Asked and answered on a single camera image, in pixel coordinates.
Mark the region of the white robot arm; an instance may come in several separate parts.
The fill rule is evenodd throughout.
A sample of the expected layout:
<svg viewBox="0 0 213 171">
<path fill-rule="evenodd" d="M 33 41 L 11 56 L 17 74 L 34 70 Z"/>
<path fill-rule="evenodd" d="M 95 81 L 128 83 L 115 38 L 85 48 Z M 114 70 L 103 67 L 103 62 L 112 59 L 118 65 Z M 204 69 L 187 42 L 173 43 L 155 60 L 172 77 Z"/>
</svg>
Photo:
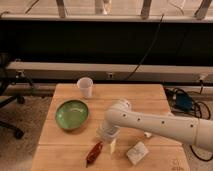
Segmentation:
<svg viewBox="0 0 213 171">
<path fill-rule="evenodd" d="M 213 121 L 192 117 L 135 112 L 126 99 L 113 103 L 105 112 L 97 133 L 112 142 L 120 127 L 134 128 L 193 145 L 213 153 Z"/>
</svg>

